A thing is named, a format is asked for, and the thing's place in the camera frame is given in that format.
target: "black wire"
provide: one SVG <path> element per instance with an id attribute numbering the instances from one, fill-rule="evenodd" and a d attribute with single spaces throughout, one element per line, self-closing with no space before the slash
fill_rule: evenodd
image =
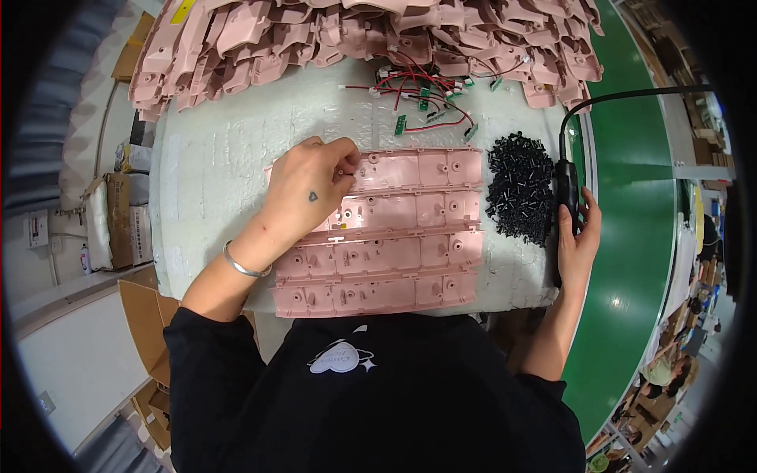
<path id="1" fill-rule="evenodd" d="M 600 102 L 615 100 L 618 98 L 631 98 L 631 97 L 644 97 L 646 95 L 667 95 L 667 94 L 683 94 L 687 92 L 712 92 L 712 86 L 709 84 L 702 84 L 700 86 L 677 86 L 677 87 L 661 87 L 659 89 L 643 89 L 643 90 L 629 90 L 626 92 L 617 92 L 615 94 L 600 95 L 599 97 L 592 97 L 589 100 L 582 101 L 565 114 L 565 118 L 562 119 L 560 125 L 560 160 L 567 159 L 565 157 L 565 127 L 568 125 L 570 117 L 575 115 L 577 111 L 584 107 L 588 107 L 592 104 L 598 104 Z"/>

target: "right hand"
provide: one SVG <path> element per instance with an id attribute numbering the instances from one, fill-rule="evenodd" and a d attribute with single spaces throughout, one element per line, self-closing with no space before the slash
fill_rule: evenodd
<path id="1" fill-rule="evenodd" d="M 559 207 L 560 236 L 557 250 L 562 290 L 567 295 L 577 297 L 583 297 L 586 291 L 594 257 L 597 255 L 597 248 L 600 247 L 602 225 L 602 212 L 594 196 L 585 186 L 581 188 L 581 195 L 584 196 L 586 204 L 579 205 L 578 211 L 584 216 L 584 221 L 578 222 L 580 233 L 575 237 L 568 208 L 563 204 Z"/>

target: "hand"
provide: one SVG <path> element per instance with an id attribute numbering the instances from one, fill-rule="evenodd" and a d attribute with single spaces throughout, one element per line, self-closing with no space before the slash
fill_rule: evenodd
<path id="1" fill-rule="evenodd" d="M 273 164 L 266 201 L 255 218 L 286 251 L 336 210 L 355 183 L 350 174 L 359 160 L 349 138 L 306 139 Z"/>
<path id="2" fill-rule="evenodd" d="M 562 278 L 562 290 L 568 296 L 583 297 L 586 283 L 589 281 L 591 266 L 600 247 L 600 226 L 602 212 L 594 196 L 586 187 L 581 188 L 585 205 L 579 205 L 578 211 L 584 221 L 578 222 L 580 233 L 573 236 L 573 222 L 565 205 L 559 207 L 560 237 L 557 250 L 557 264 Z"/>

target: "spray can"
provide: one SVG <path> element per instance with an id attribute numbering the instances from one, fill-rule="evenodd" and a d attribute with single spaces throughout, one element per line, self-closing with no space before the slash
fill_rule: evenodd
<path id="1" fill-rule="evenodd" d="M 92 274 L 92 263 L 89 261 L 89 248 L 87 248 L 86 244 L 82 245 L 82 251 L 79 253 L 79 259 L 82 262 L 82 269 L 84 269 L 84 274 Z"/>

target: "white graphic print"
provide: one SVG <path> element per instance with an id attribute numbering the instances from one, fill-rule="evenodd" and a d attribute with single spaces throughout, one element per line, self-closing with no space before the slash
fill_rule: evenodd
<path id="1" fill-rule="evenodd" d="M 367 330 L 367 325 L 361 325 L 352 333 Z M 307 365 L 310 367 L 310 372 L 317 375 L 330 369 L 333 372 L 346 373 L 355 369 L 358 364 L 365 367 L 366 372 L 368 372 L 375 366 L 371 361 L 372 352 L 355 348 L 345 340 L 346 338 L 340 338 L 331 343 L 324 351 L 318 353 L 315 359 L 309 361 Z"/>

